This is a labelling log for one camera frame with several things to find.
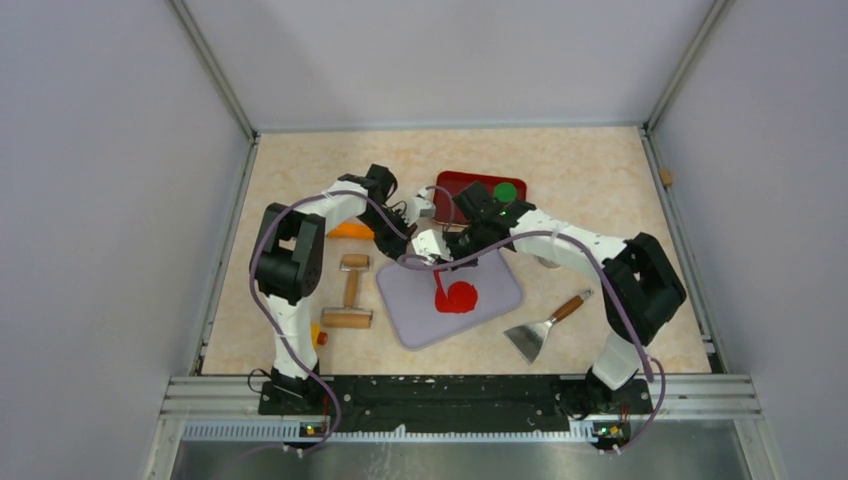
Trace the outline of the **metal ring cutter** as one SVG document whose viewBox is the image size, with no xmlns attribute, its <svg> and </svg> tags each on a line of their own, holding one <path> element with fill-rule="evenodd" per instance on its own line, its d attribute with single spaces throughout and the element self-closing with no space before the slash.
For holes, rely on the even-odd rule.
<svg viewBox="0 0 848 480">
<path fill-rule="evenodd" d="M 549 261 L 547 259 L 537 257 L 536 260 L 538 261 L 539 264 L 541 264 L 542 266 L 544 266 L 547 269 L 557 269 L 557 268 L 559 268 L 559 265 L 557 263 Z"/>
</svg>

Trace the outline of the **wooden dough roller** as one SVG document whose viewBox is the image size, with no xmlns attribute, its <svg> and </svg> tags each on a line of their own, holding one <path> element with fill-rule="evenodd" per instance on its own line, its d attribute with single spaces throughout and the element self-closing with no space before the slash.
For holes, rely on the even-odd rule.
<svg viewBox="0 0 848 480">
<path fill-rule="evenodd" d="M 371 260 L 367 254 L 344 254 L 340 262 L 340 270 L 346 274 L 342 294 L 342 304 L 339 307 L 324 308 L 321 312 L 320 324 L 330 329 L 369 329 L 372 324 L 373 311 L 358 305 L 362 275 L 370 269 Z"/>
</svg>

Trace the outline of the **red dough lump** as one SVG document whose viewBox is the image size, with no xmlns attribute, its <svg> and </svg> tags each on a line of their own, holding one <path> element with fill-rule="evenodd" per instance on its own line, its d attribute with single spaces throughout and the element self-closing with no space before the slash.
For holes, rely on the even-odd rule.
<svg viewBox="0 0 848 480">
<path fill-rule="evenodd" d="M 440 271 L 434 271 L 433 278 L 436 284 L 434 306 L 437 312 L 465 314 L 476 308 L 479 294 L 474 285 L 458 281 L 445 286 Z"/>
</svg>

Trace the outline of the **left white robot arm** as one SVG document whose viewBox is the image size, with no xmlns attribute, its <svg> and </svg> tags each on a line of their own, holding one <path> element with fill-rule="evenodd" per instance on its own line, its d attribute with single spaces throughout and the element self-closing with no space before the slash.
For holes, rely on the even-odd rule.
<svg viewBox="0 0 848 480">
<path fill-rule="evenodd" d="M 290 206 L 270 204 L 249 263 L 249 288 L 274 329 L 271 384 L 297 413 L 319 404 L 319 360 L 311 339 L 311 295 L 319 285 L 326 233 L 357 219 L 374 234 L 383 255 L 407 252 L 416 225 L 389 208 L 397 188 L 391 171 L 373 164 L 363 176 L 345 174 L 319 194 Z"/>
</svg>

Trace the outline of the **metal scraper wooden handle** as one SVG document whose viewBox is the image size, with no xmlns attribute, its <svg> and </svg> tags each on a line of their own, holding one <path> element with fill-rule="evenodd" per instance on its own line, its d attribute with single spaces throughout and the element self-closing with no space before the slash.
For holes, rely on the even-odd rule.
<svg viewBox="0 0 848 480">
<path fill-rule="evenodd" d="M 503 335 L 522 359 L 532 365 L 540 355 L 552 328 L 579 310 L 593 294 L 591 288 L 584 289 L 560 305 L 547 319 L 511 327 Z"/>
</svg>

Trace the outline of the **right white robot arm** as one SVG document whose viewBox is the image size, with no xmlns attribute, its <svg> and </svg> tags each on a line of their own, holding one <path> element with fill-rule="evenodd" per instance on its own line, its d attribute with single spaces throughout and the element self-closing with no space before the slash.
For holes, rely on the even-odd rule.
<svg viewBox="0 0 848 480">
<path fill-rule="evenodd" d="M 430 265 L 473 265 L 507 248 L 578 272 L 597 283 L 611 333 L 587 374 L 589 404 L 612 412 L 627 397 L 639 370 L 653 374 L 647 346 L 685 302 L 687 293 L 659 241 L 638 233 L 630 239 L 595 233 L 558 220 L 534 204 L 503 202 L 475 182 L 453 199 L 467 224 L 459 231 L 426 230 L 412 241 Z"/>
</svg>

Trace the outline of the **lavender plastic tray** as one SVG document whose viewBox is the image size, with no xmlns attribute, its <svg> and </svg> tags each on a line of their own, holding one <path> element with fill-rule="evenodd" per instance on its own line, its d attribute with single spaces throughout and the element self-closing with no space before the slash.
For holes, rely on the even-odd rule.
<svg viewBox="0 0 848 480">
<path fill-rule="evenodd" d="M 414 271 L 391 263 L 376 274 L 378 291 L 400 344 L 420 350 L 496 317 L 523 303 L 522 288 L 503 256 L 493 251 L 478 265 L 440 274 L 446 294 L 465 282 L 477 292 L 469 312 L 448 313 L 436 307 L 437 282 L 431 272 Z"/>
</svg>

